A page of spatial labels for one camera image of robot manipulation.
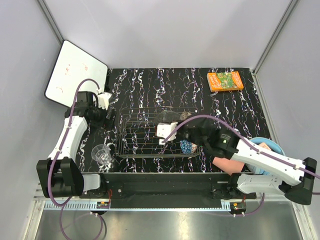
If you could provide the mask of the blue patterned bowl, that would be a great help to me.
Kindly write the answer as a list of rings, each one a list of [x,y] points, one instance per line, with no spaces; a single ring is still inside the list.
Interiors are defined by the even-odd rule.
[[[180,148],[183,154],[193,154],[196,152],[198,146],[187,140],[180,141]]]

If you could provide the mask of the beige patterned bowl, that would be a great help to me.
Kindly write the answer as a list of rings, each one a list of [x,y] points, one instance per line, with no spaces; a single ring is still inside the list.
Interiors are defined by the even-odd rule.
[[[184,120],[186,120],[188,117],[190,117],[191,115],[192,115],[191,112],[183,111],[183,112],[180,114],[180,120],[184,121]]]

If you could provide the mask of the wire dish rack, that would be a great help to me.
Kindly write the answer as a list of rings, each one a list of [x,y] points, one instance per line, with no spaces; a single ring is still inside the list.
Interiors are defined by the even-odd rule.
[[[198,156],[201,153],[200,147],[195,153],[184,154],[177,139],[167,141],[165,145],[159,144],[159,138],[156,136],[157,125],[154,119],[163,111],[173,111],[178,114],[187,111],[193,115],[197,109],[174,106],[123,108],[119,112],[117,121],[116,155],[124,159]]]

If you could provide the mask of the clear glass plate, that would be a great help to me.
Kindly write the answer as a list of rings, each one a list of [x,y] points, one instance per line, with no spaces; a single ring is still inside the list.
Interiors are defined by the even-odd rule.
[[[181,120],[181,115],[177,112],[166,110],[159,113],[154,118],[154,123],[158,124],[171,124],[173,122],[179,122]]]

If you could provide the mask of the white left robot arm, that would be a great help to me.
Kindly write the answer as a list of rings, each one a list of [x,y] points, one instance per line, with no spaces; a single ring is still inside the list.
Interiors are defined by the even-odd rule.
[[[88,127],[109,128],[116,111],[109,107],[112,94],[91,91],[77,93],[64,114],[64,126],[53,151],[36,165],[39,182],[46,198],[79,197],[90,191],[103,198],[108,186],[99,174],[82,174],[75,160],[82,137]]]

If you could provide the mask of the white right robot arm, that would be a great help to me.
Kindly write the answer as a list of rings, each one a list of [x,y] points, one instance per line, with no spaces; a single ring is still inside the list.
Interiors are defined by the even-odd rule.
[[[215,158],[243,162],[268,172],[233,173],[227,185],[228,195],[279,194],[288,200],[309,206],[314,196],[317,161],[311,157],[296,159],[268,150],[243,137],[233,127],[211,115],[195,115],[169,125],[168,141],[181,138],[202,146]]]

